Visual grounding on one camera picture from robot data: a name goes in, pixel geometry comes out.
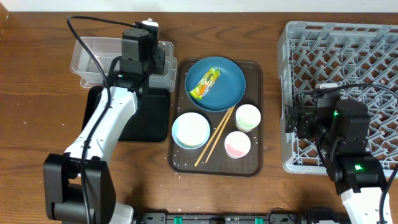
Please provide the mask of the white cup pink inside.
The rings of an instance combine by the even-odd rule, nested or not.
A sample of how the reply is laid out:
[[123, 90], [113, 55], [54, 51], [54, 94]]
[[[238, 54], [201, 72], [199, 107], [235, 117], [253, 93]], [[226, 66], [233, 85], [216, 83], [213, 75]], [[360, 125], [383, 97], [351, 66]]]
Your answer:
[[250, 151], [251, 141], [246, 133], [234, 131], [226, 136], [224, 148], [230, 158], [239, 159]]

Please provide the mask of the clear plastic waste bin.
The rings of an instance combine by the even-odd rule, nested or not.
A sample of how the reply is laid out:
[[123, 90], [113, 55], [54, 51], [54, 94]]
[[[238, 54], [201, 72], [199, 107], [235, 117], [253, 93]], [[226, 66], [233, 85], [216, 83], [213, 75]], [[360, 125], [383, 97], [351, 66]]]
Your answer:
[[[122, 53], [120, 38], [82, 37], [82, 41], [93, 52], [105, 73], [109, 72], [112, 60]], [[165, 88], [174, 91], [177, 75], [177, 59], [174, 57], [174, 45], [171, 42], [160, 41], [158, 47], [165, 52], [165, 67], [163, 74], [151, 75], [151, 88]], [[103, 77], [98, 67], [79, 42], [75, 44], [70, 71], [81, 77], [80, 86], [91, 88], [103, 84]]]

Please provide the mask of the black waste tray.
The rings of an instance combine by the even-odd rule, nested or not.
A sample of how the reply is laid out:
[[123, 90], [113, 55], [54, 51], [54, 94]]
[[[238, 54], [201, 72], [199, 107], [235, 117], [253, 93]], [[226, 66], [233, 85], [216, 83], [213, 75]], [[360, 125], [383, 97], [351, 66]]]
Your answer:
[[170, 92], [165, 88], [150, 88], [144, 104], [126, 123], [119, 140], [161, 142], [167, 137]]

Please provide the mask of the brown serving tray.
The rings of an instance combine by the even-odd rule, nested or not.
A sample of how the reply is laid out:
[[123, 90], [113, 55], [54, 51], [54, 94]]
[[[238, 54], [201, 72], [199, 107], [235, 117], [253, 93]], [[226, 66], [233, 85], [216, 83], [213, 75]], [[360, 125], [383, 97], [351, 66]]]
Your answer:
[[[210, 124], [211, 131], [214, 133], [216, 127], [226, 114], [223, 112], [211, 112], [203, 110], [196, 106], [189, 98], [185, 90], [185, 80], [188, 71], [194, 66], [199, 59], [190, 58], [184, 60], [179, 68], [177, 75], [177, 84], [175, 87], [174, 109], [172, 119], [176, 120], [180, 115], [187, 112], [196, 112], [203, 115]], [[239, 101], [238, 106], [251, 104], [262, 111], [262, 70], [255, 62], [237, 61], [236, 64], [243, 71], [246, 79], [246, 91]], [[259, 173], [262, 169], [262, 123], [255, 127], [247, 135], [251, 141], [249, 152], [242, 158], [233, 159], [227, 155], [224, 148], [224, 140], [227, 135], [237, 130], [235, 123], [235, 115], [232, 114], [227, 125], [225, 126], [217, 145], [213, 149], [210, 157], [204, 155], [199, 165], [195, 166], [204, 146], [198, 149], [184, 149], [174, 140], [170, 141], [168, 162], [170, 167], [176, 172], [194, 173], [194, 174], [214, 174], [214, 175], [230, 175], [252, 177]]]

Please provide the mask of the wooden chopstick right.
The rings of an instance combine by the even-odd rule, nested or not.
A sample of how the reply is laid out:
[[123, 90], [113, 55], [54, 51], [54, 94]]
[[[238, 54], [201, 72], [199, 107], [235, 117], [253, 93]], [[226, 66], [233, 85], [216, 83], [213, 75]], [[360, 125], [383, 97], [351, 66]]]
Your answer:
[[232, 107], [228, 110], [227, 114], [225, 115], [225, 118], [222, 119], [219, 128], [216, 130], [217, 136], [216, 136], [216, 139], [215, 139], [215, 141], [214, 141], [214, 143], [213, 143], [213, 145], [212, 145], [212, 147], [211, 147], [211, 150], [210, 150], [210, 152], [209, 152], [209, 154], [208, 154], [208, 156], [207, 156], [207, 158], [206, 158], [205, 163], [207, 163], [208, 160], [209, 160], [209, 158], [211, 157], [211, 155], [212, 155], [212, 153], [213, 153], [213, 151], [214, 151], [214, 149], [215, 149], [215, 147], [216, 147], [218, 141], [220, 140], [221, 135], [222, 135], [222, 133], [223, 133], [225, 127], [226, 127], [226, 124], [228, 123], [228, 121], [229, 121], [229, 119], [230, 119], [230, 117], [231, 117], [231, 115], [232, 115], [234, 109], [235, 109], [235, 106], [232, 106]]

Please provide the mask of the yellow green snack wrapper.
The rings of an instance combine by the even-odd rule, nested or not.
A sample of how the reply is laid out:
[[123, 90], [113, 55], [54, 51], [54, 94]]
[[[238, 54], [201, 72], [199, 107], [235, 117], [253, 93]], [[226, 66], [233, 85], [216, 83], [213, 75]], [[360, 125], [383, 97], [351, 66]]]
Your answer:
[[221, 70], [210, 68], [198, 82], [196, 87], [190, 91], [190, 95], [194, 99], [202, 100], [215, 84], [220, 75]]

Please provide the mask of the wooden chopstick left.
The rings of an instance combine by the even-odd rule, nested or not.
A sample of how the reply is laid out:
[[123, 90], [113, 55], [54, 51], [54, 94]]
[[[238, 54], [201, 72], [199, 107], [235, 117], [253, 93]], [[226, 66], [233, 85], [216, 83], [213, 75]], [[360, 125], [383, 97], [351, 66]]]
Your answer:
[[217, 128], [215, 129], [214, 133], [211, 135], [211, 138], [208, 140], [208, 142], [207, 142], [207, 144], [206, 144], [204, 150], [202, 150], [200, 156], [198, 157], [197, 161], [195, 162], [195, 164], [194, 164], [195, 167], [200, 163], [202, 157], [205, 155], [207, 149], [210, 147], [211, 143], [213, 142], [213, 139], [216, 138], [216, 136], [217, 136], [216, 130], [219, 128], [219, 126], [220, 126], [220, 124], [221, 124], [221, 121], [220, 121], [219, 125], [217, 126]]

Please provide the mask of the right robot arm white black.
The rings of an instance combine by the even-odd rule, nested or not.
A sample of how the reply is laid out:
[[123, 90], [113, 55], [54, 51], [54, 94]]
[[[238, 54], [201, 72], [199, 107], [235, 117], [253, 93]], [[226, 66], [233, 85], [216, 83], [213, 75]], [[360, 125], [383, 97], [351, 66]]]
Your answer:
[[313, 110], [286, 105], [285, 132], [314, 139], [321, 162], [351, 223], [392, 223], [389, 188], [381, 163], [366, 146], [370, 116], [365, 104], [320, 100]]

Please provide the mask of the wooden chopstick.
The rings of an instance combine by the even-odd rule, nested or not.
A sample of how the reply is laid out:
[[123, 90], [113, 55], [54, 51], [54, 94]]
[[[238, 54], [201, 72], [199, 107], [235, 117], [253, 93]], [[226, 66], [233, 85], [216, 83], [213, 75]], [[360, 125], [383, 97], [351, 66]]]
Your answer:
[[197, 161], [195, 162], [195, 164], [194, 164], [195, 167], [200, 163], [202, 157], [205, 155], [207, 149], [210, 147], [211, 143], [213, 142], [213, 139], [216, 138], [216, 136], [217, 136], [216, 130], [219, 128], [219, 126], [220, 126], [220, 124], [221, 124], [221, 121], [220, 121], [219, 125], [217, 126], [217, 128], [215, 129], [214, 133], [211, 135], [211, 138], [208, 140], [208, 142], [207, 142], [207, 144], [206, 144], [204, 150], [202, 150], [200, 156], [198, 157]]
[[208, 160], [209, 160], [209, 158], [211, 157], [211, 155], [212, 155], [212, 153], [213, 153], [213, 151], [214, 151], [214, 149], [215, 149], [215, 147], [216, 147], [218, 141], [220, 140], [221, 135], [222, 135], [222, 133], [223, 133], [225, 127], [226, 127], [226, 124], [228, 123], [228, 121], [229, 121], [229, 119], [230, 119], [230, 117], [231, 117], [231, 115], [232, 115], [234, 109], [235, 109], [235, 106], [232, 106], [232, 107], [228, 110], [227, 114], [225, 115], [225, 118], [222, 119], [219, 128], [216, 130], [217, 136], [216, 136], [216, 139], [215, 139], [215, 141], [214, 141], [214, 143], [213, 143], [213, 145], [212, 145], [212, 147], [211, 147], [211, 150], [210, 150], [210, 152], [209, 152], [209, 154], [208, 154], [208, 156], [207, 156], [207, 158], [206, 158], [205, 163], [207, 163]]

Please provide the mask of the light blue small bowl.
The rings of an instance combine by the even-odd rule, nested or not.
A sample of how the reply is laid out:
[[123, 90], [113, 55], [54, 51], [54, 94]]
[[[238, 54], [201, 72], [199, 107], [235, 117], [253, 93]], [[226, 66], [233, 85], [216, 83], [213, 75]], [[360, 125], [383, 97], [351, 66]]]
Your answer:
[[209, 139], [210, 124], [199, 113], [184, 113], [174, 121], [172, 137], [174, 142], [184, 149], [197, 149]]

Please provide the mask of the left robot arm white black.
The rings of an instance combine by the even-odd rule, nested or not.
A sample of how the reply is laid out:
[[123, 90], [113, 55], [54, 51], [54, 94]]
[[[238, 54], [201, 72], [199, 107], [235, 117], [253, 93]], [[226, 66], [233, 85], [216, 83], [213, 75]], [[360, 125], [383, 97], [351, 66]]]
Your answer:
[[132, 223], [134, 210], [117, 202], [108, 167], [119, 137], [149, 86], [164, 71], [165, 53], [154, 31], [125, 30], [101, 99], [77, 139], [44, 162], [45, 208], [63, 223]]

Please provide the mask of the grey dishwasher rack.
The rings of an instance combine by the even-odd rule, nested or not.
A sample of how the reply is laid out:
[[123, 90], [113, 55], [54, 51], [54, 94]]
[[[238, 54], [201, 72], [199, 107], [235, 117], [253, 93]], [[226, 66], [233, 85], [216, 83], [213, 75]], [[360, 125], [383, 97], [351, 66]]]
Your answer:
[[397, 27], [288, 22], [278, 44], [282, 104], [310, 109], [318, 83], [364, 103], [371, 117], [367, 149], [386, 176], [397, 164]]

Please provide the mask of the white cup green inside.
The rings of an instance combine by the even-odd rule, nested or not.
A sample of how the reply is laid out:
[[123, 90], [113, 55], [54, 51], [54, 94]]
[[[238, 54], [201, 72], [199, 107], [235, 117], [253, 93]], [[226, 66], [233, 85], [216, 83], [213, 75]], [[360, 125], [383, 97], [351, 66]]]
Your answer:
[[257, 107], [250, 104], [241, 105], [236, 110], [236, 126], [244, 132], [250, 132], [261, 122], [261, 112]]

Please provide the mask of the dark blue plate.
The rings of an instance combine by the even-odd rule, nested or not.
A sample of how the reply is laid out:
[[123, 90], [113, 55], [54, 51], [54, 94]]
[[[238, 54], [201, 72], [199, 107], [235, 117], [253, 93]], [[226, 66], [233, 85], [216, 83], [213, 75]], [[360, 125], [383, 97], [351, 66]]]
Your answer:
[[211, 68], [221, 71], [220, 77], [201, 100], [189, 99], [199, 108], [206, 111], [225, 111], [236, 105], [246, 90], [246, 78], [243, 71], [234, 61], [224, 57], [207, 57], [195, 62], [185, 78], [185, 90], [189, 93]]

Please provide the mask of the black rail with green clips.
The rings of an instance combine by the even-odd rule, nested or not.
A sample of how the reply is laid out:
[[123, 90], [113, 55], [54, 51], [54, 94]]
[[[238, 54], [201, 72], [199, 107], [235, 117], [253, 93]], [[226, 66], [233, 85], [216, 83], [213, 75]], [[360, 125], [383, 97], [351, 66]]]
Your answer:
[[143, 213], [133, 221], [138, 224], [311, 224], [311, 223], [350, 223], [345, 215], [333, 212], [311, 211], [303, 214], [293, 214], [283, 211], [273, 211], [268, 214], [238, 215], [238, 214], [166, 214]]

